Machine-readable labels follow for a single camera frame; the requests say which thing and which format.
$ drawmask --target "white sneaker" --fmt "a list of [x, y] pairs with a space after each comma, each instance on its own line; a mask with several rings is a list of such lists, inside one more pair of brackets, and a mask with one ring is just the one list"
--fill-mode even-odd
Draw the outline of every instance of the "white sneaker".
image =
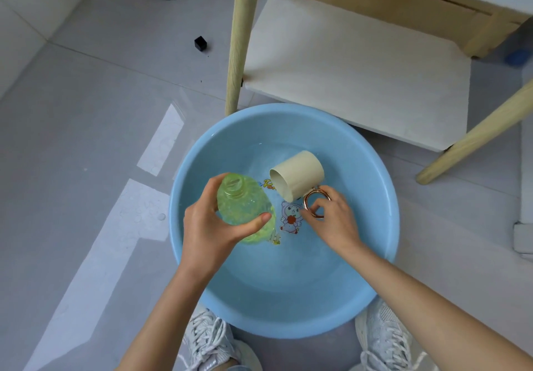
[[211, 371], [230, 359], [252, 371], [263, 371], [250, 346], [233, 339], [230, 326], [200, 303], [185, 329], [178, 358], [185, 371]]
[[356, 333], [363, 352], [350, 371], [415, 371], [427, 355], [420, 353], [413, 365], [413, 336], [381, 298], [357, 315]]

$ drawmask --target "blue plastic basin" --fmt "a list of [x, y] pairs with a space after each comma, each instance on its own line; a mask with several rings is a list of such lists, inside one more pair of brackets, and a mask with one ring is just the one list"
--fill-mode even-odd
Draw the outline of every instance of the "blue plastic basin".
[[301, 200], [287, 207], [268, 188], [269, 169], [302, 150], [322, 162], [323, 184], [347, 197], [361, 239], [379, 256], [394, 260], [399, 213], [389, 173], [356, 130], [316, 109], [270, 104], [226, 117], [191, 148], [170, 196], [170, 238], [179, 263], [184, 211], [210, 177], [236, 172], [267, 186], [280, 243], [238, 244], [201, 298], [225, 321], [261, 336], [292, 339], [326, 332], [356, 316], [376, 296], [305, 221], [300, 226], [294, 219], [289, 226], [281, 221], [283, 213], [299, 219]]

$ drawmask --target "copper metal ring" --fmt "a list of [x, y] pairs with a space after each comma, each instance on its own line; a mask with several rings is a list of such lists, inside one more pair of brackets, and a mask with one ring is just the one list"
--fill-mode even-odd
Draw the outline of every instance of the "copper metal ring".
[[330, 195], [328, 193], [326, 193], [325, 191], [323, 191], [322, 189], [313, 189], [311, 190], [309, 193], [307, 193], [304, 198], [303, 198], [303, 207], [308, 210], [315, 218], [324, 218], [323, 215], [317, 215], [315, 213], [313, 213], [310, 209], [308, 209], [308, 205], [307, 205], [307, 199], [309, 198], [309, 196], [311, 194], [322, 194], [324, 197], [326, 197], [329, 201], [331, 201], [331, 198], [330, 198]]

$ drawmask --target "left hand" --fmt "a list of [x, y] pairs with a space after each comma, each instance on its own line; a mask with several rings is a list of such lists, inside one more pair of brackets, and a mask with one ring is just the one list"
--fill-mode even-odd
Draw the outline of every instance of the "left hand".
[[259, 231], [272, 217], [262, 213], [249, 223], [230, 225], [216, 212], [217, 191], [227, 173], [209, 179], [203, 193], [185, 210], [183, 219], [183, 250], [180, 267], [209, 281], [230, 255], [235, 245]]

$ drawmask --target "forearm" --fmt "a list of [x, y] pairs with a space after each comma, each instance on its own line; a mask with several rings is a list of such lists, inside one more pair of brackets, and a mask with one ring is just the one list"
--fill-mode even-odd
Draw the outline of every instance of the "forearm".
[[369, 248], [348, 248], [343, 257], [442, 371], [533, 369], [533, 359], [524, 351]]
[[178, 267], [117, 370], [172, 370], [185, 328], [208, 278]]

